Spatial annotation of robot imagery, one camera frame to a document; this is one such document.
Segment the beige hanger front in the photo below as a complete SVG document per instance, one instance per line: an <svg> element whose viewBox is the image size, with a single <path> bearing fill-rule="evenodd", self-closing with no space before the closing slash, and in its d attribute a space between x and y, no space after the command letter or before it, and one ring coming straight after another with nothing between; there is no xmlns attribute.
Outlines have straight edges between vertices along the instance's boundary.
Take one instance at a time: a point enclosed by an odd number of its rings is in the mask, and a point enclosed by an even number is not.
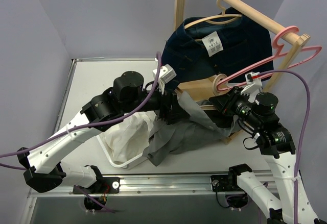
<svg viewBox="0 0 327 224"><path fill-rule="evenodd" d="M223 94L225 94L228 90L224 90L224 91L219 91L218 90L218 83L220 81L222 81L223 79L227 78L227 76L225 74L218 74L215 76L215 78L212 81L212 90L213 90L213 94L215 96L221 96ZM216 110L216 108L213 105L200 105L200 108L204 111L206 110Z"/></svg>

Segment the grey pleated skirt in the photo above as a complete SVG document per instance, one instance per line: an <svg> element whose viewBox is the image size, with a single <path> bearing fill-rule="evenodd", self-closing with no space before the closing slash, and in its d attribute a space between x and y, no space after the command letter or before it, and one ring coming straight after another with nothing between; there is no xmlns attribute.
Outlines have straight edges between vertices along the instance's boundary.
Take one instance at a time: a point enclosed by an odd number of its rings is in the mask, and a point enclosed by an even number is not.
<svg viewBox="0 0 327 224"><path fill-rule="evenodd" d="M143 156L155 166L169 154L194 151L241 130L236 116L221 117L217 110L202 110L201 106L212 104L207 99L196 102L184 92L178 103L190 117L172 125L156 118L150 131L149 146L143 150Z"/></svg>

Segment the white pleated skirt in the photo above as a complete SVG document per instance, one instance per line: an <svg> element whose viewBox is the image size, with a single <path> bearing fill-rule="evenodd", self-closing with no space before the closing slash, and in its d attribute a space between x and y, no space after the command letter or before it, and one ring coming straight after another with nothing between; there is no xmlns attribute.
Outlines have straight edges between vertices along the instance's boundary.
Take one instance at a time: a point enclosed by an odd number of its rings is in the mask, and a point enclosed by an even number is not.
<svg viewBox="0 0 327 224"><path fill-rule="evenodd" d="M149 146L155 118L153 111L136 112L101 134L114 164L126 163L143 153Z"/></svg>

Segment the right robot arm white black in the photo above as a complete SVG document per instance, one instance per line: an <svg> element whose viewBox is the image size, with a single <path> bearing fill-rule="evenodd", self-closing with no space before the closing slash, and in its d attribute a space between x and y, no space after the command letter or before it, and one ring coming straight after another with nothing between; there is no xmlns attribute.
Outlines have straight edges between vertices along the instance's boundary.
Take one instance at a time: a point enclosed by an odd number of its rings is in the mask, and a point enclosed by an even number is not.
<svg viewBox="0 0 327 224"><path fill-rule="evenodd" d="M323 223L313 210L295 167L297 150L292 136L275 113L278 98L272 93L260 92L254 102L249 102L241 90L234 87L209 101L222 115L236 115L240 122L252 128L251 137L272 172L279 197L256 178L247 164L229 168L228 186L245 191L263 212L267 223Z"/></svg>

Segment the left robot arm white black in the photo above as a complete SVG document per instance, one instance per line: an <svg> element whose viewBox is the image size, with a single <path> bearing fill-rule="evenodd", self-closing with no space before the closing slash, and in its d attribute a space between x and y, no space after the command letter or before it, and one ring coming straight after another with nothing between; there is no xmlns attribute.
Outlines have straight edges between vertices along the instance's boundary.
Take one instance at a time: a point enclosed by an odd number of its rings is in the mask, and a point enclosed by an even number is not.
<svg viewBox="0 0 327 224"><path fill-rule="evenodd" d="M25 147L18 150L18 160L25 168L25 183L39 193L60 185L76 185L89 193L99 193L105 181L96 166L74 166L64 163L63 158L133 112L154 111L167 124L188 118L189 114L178 104L177 94L166 89L175 79L174 71L161 71L157 83L147 90L140 73L123 73L113 81L112 87L84 105L49 142L30 151Z"/></svg>

